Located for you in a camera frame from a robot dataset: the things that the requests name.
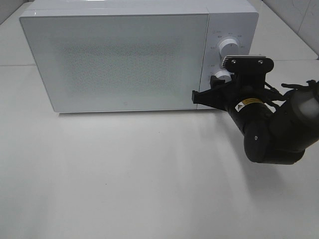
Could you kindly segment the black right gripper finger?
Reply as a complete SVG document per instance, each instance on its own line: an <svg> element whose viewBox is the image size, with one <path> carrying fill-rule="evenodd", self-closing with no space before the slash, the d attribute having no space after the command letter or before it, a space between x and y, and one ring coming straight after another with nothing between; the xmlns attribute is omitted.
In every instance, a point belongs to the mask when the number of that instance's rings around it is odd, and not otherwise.
<svg viewBox="0 0 319 239"><path fill-rule="evenodd" d="M210 86L211 87L217 87L217 86L220 86L223 84L226 84L225 81L217 79L214 75L211 76L211 78L210 78Z"/></svg>
<svg viewBox="0 0 319 239"><path fill-rule="evenodd" d="M219 110L227 110L233 95L231 84L222 84L211 89L198 92L193 90L191 99L194 104L208 106Z"/></svg>

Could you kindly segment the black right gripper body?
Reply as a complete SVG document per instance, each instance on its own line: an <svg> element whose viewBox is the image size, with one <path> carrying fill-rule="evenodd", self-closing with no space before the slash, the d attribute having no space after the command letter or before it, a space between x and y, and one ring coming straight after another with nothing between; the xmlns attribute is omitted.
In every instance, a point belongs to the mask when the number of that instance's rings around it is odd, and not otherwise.
<svg viewBox="0 0 319 239"><path fill-rule="evenodd" d="M272 115L265 98L251 87L236 88L233 83L224 83L219 88L221 110L226 111L239 129L267 128Z"/></svg>

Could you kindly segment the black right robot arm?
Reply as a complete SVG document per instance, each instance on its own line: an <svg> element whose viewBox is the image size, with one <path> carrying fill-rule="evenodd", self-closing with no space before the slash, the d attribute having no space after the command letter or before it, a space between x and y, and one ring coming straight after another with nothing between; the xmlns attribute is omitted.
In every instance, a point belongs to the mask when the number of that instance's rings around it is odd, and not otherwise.
<svg viewBox="0 0 319 239"><path fill-rule="evenodd" d="M244 136L247 158L256 163L291 165L319 139L319 84L283 84L281 94L265 75L236 73L225 83L211 78L211 88L193 91L195 104L228 112Z"/></svg>

